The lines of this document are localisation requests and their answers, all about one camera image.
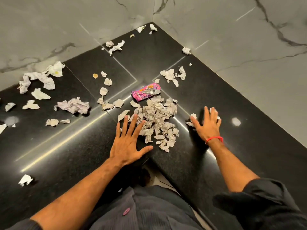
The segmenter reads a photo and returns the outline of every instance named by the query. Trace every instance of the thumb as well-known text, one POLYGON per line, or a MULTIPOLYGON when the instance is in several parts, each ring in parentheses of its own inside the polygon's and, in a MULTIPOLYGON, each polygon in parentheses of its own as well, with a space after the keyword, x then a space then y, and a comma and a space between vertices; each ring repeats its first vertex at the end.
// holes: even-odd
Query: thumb
POLYGON ((199 124, 199 122, 197 121, 197 119, 195 119, 193 116, 190 117, 191 122, 194 124, 194 127, 197 129, 199 129, 201 127, 201 125, 199 124))
POLYGON ((144 147, 144 148, 142 148, 141 150, 140 150, 140 154, 141 155, 144 155, 145 153, 148 153, 150 150, 152 150, 153 149, 153 146, 152 145, 149 145, 149 146, 146 146, 146 147, 144 147))

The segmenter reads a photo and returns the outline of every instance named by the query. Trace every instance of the shirt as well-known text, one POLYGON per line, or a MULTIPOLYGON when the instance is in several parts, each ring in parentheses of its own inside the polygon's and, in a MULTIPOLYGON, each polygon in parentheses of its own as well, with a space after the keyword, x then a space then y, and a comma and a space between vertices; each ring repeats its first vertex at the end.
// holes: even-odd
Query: shirt
MULTIPOLYGON (((213 204, 235 215, 244 230, 307 229, 307 218, 279 181, 255 179, 242 192, 221 193, 213 204)), ((9 230, 41 230, 23 220, 9 230)), ((190 206, 172 190, 129 187, 112 203, 96 209, 81 229, 202 229, 190 206)))

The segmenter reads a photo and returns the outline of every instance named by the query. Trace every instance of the forearm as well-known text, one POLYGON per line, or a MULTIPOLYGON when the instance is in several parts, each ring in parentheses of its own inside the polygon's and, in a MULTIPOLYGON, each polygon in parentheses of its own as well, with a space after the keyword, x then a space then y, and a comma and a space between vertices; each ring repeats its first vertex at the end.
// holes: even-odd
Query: forearm
POLYGON ((79 229, 93 211, 105 187, 121 167, 120 163, 107 159, 99 168, 31 219, 38 222, 44 230, 79 229))
POLYGON ((208 141, 208 145, 216 157, 217 164, 229 191, 241 192, 247 183, 259 178, 218 139, 208 141))

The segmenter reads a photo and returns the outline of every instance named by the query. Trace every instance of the person's left hand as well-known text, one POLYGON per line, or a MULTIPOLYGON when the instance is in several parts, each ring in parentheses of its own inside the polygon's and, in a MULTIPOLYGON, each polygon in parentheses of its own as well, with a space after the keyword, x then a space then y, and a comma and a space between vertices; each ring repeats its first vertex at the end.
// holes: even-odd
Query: person's left hand
POLYGON ((126 115, 124 118, 122 133, 120 132, 120 123, 118 122, 116 125, 116 137, 110 151, 110 159, 115 160, 121 166, 131 164, 132 162, 140 159, 142 155, 153 149, 153 146, 150 145, 142 148, 140 151, 136 150, 136 141, 141 128, 145 123, 145 120, 143 120, 133 132, 136 124, 136 119, 137 115, 134 114, 133 120, 127 131, 128 116, 126 115))

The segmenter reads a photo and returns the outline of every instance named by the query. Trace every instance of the marble wall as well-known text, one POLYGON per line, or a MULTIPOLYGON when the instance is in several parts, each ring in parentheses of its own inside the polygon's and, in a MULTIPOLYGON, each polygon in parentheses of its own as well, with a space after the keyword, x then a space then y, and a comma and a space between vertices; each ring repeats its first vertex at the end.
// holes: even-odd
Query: marble wall
POLYGON ((155 0, 153 22, 307 146, 307 0, 155 0))
POLYGON ((154 0, 0 0, 0 90, 152 21, 154 0))

